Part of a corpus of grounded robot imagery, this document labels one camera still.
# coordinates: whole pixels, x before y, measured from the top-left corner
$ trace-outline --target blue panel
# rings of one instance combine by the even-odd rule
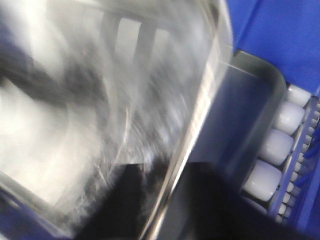
[[[320,97],[320,1],[228,0],[235,48]]]

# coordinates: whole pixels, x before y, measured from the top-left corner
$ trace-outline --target blue surface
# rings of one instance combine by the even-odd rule
[[[26,206],[10,204],[11,197],[0,190],[0,233],[9,240],[68,240],[53,237]]]
[[[234,47],[320,97],[320,0],[227,0]]]

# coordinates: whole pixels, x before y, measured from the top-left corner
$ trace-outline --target clear glass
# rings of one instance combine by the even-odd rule
[[[231,57],[222,47],[232,44],[224,1],[17,0],[1,8],[6,201],[50,234],[73,238],[126,165],[139,165],[148,185],[160,163],[165,171],[141,206],[144,229],[152,228]]]

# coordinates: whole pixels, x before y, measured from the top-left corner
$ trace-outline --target white pegs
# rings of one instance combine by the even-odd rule
[[[281,204],[281,206],[280,206],[280,208],[279,208],[279,211],[278,211],[278,213],[280,214],[280,215],[283,215],[284,213],[285,213],[285,211],[286,211],[286,205],[284,205],[283,203]]]
[[[286,191],[288,193],[291,193],[294,187],[295,187],[294,184],[292,182],[289,182],[288,187],[286,188]]]
[[[295,171],[296,173],[298,173],[298,172],[300,171],[300,169],[301,169],[301,163],[300,163],[300,162],[297,162],[297,163],[295,164],[295,166],[294,166],[294,171]]]
[[[288,201],[289,201],[289,199],[290,199],[290,194],[286,192],[286,193],[284,194],[284,197],[283,197],[282,202],[283,202],[284,204],[287,204]]]
[[[307,144],[304,143],[304,144],[302,145],[301,152],[302,152],[302,153],[305,153],[306,151],[308,151],[308,149],[309,149],[309,145],[307,145]]]
[[[320,118],[320,111],[314,111],[313,118],[319,119]]]
[[[299,153],[298,162],[302,163],[304,161],[304,154],[302,152]]]
[[[316,128],[318,125],[318,121],[316,119],[311,119],[310,127]]]
[[[312,136],[312,135],[314,134],[314,132],[315,132],[315,129],[310,126],[310,127],[308,128],[308,133],[307,133],[307,134],[308,134],[309,136]]]
[[[305,140],[304,140],[304,143],[305,144],[307,144],[307,145],[309,145],[310,143],[311,143],[311,139],[312,139],[312,137],[311,136],[305,136]]]
[[[297,180],[297,178],[298,178],[298,173],[293,172],[293,173],[292,173],[292,176],[291,176],[291,178],[290,178],[290,181],[291,181],[291,182],[294,182],[295,180]]]

